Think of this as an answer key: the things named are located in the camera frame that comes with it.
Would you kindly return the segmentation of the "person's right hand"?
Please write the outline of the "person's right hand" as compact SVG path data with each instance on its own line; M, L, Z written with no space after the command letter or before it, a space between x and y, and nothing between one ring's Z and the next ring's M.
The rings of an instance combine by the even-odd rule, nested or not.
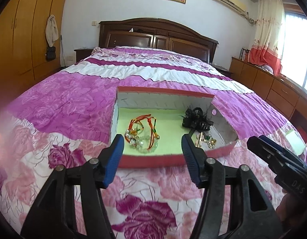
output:
M292 194L285 194L276 208L278 218L287 229L299 225L306 212L307 205Z

